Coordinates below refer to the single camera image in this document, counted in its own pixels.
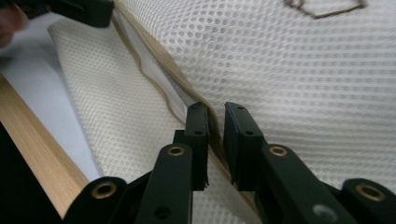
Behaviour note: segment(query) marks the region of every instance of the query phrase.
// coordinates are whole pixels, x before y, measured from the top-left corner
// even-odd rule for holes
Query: wooden board
[[[64,217],[71,202],[89,181],[1,74],[0,120],[54,207]]]

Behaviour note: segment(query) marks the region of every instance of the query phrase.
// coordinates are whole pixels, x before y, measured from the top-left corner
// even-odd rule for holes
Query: white mesh fabric
[[[321,20],[281,0],[121,2],[219,120],[226,101],[242,104],[321,180],[365,177],[396,191],[396,1]],[[305,5],[321,14],[356,3],[325,2]]]
[[[130,182],[150,171],[182,125],[140,74],[116,30],[70,20],[49,32],[92,151],[105,175]],[[210,187],[193,193],[193,223],[260,223],[211,161]]]

